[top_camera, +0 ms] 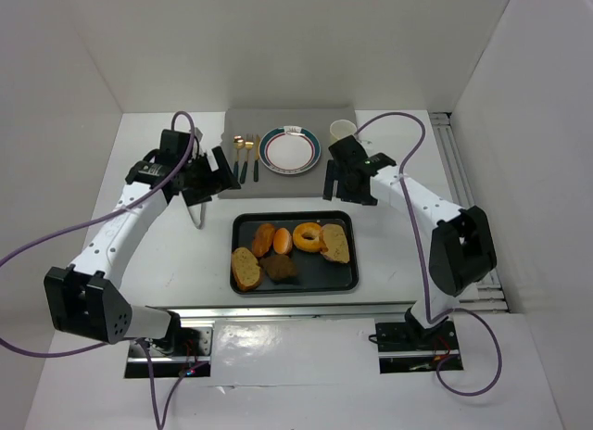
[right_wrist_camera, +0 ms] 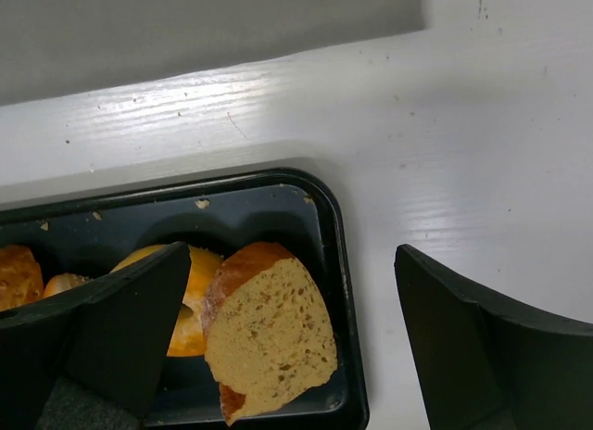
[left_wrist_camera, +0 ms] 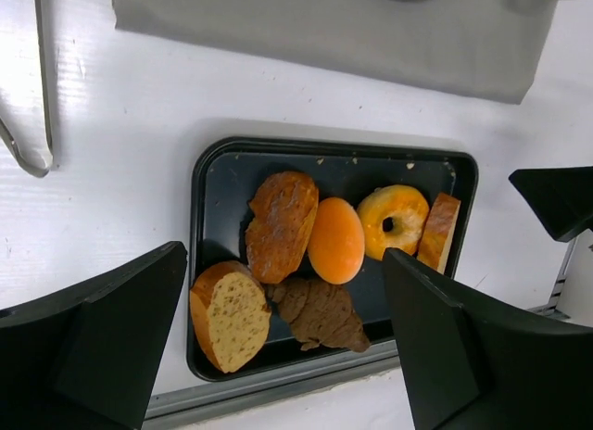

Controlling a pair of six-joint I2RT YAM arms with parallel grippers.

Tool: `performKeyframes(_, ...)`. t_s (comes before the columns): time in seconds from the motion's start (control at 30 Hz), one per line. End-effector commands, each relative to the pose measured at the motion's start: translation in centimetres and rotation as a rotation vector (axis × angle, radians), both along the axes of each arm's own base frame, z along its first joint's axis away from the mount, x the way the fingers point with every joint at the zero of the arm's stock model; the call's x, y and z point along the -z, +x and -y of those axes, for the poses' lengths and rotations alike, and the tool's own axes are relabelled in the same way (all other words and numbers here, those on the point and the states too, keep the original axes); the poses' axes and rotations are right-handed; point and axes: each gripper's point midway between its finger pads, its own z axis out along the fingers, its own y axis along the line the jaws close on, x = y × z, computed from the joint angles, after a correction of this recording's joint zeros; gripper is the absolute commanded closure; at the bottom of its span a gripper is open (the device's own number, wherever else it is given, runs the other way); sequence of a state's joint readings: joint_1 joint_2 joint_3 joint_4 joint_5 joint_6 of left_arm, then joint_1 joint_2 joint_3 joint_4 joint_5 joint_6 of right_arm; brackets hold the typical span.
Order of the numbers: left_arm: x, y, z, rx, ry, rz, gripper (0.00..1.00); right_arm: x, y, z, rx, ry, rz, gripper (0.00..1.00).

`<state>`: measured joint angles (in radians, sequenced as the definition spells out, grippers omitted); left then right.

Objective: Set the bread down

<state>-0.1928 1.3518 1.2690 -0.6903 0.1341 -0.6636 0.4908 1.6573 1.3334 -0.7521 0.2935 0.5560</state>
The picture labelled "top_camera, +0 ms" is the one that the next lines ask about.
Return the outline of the orange round bun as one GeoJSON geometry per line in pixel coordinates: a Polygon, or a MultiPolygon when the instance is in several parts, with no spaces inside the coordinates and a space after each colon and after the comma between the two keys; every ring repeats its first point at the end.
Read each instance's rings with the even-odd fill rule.
{"type": "Polygon", "coordinates": [[[276,230],[273,241],[273,250],[279,255],[288,255],[293,248],[292,234],[286,228],[276,230]]]}

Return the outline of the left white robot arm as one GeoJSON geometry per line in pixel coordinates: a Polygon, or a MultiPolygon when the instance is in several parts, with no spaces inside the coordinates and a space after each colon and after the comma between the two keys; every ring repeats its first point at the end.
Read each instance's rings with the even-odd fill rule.
{"type": "Polygon", "coordinates": [[[67,267],[47,272],[44,290],[56,330],[107,344],[150,339],[166,351],[183,341],[177,313],[134,306],[120,285],[145,234],[174,197],[192,207],[239,188],[222,148],[207,155],[193,147],[194,139],[163,131],[159,147],[130,168],[116,208],[87,248],[67,267]]]}

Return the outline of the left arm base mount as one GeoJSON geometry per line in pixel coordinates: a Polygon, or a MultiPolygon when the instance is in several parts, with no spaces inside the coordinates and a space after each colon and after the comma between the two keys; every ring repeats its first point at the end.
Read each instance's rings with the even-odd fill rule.
{"type": "MultiPolygon", "coordinates": [[[[156,379],[173,379],[184,375],[208,378],[211,374],[213,326],[183,328],[180,337],[165,348],[164,340],[146,341],[156,379]]],[[[125,379],[148,379],[148,359],[141,344],[131,342],[128,349],[125,379]]]]}

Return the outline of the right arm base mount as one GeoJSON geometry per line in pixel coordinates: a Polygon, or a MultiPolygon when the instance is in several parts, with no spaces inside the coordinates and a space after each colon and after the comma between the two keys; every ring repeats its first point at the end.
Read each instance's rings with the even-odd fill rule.
{"type": "Polygon", "coordinates": [[[416,339],[404,322],[378,322],[368,337],[378,351],[380,374],[429,373],[439,363],[442,371],[462,371],[460,346],[453,321],[416,339]]]}

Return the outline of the brown oblong bread roll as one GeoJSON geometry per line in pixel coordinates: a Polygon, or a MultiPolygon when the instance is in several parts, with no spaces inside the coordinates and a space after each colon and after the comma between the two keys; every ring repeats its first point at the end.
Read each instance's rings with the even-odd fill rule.
{"type": "Polygon", "coordinates": [[[256,258],[261,258],[270,251],[276,228],[271,223],[262,223],[255,232],[252,241],[252,253],[256,258]]]}

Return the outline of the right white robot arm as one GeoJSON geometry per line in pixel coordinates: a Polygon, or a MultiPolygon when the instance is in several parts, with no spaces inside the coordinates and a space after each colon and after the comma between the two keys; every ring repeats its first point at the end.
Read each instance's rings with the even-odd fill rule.
{"type": "Polygon", "coordinates": [[[458,307],[469,285],[497,266],[486,213],[441,198],[383,153],[368,156],[352,136],[329,147],[323,198],[375,206],[382,202],[411,222],[421,263],[423,298],[406,311],[418,336],[429,335],[458,307]]]}

